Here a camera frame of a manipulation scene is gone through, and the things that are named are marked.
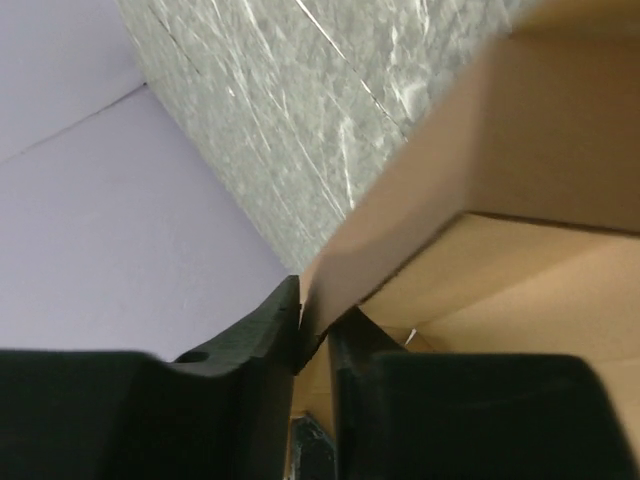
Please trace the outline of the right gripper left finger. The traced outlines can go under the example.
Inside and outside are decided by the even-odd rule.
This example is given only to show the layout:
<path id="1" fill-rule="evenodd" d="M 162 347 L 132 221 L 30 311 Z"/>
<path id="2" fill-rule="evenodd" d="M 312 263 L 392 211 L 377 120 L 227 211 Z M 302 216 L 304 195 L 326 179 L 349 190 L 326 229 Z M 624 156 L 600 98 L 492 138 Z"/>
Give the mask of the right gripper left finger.
<path id="1" fill-rule="evenodd" d="M 280 479 L 300 310 L 284 279 L 167 362 L 141 352 L 1 354 L 5 479 Z"/>

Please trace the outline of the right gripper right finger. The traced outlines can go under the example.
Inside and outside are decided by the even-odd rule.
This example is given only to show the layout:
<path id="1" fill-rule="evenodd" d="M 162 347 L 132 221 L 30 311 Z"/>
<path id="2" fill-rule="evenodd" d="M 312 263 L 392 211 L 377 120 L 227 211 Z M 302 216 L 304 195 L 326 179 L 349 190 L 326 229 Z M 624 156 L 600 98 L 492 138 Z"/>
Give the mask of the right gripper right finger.
<path id="1" fill-rule="evenodd" d="M 328 331 L 341 479 L 635 479 L 580 358 L 412 353 L 357 309 Z"/>

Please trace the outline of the brown cardboard box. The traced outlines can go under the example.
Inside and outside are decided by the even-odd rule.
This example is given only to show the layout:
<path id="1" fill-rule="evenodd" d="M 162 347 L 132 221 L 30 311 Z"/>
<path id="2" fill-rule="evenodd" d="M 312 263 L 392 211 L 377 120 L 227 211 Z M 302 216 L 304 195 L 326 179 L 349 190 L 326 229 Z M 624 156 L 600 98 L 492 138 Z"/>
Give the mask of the brown cardboard box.
<path id="1" fill-rule="evenodd" d="M 639 466 L 639 5 L 544 1 L 491 38 L 304 275 L 294 428 L 328 433 L 329 328 L 412 353 L 555 354 Z"/>

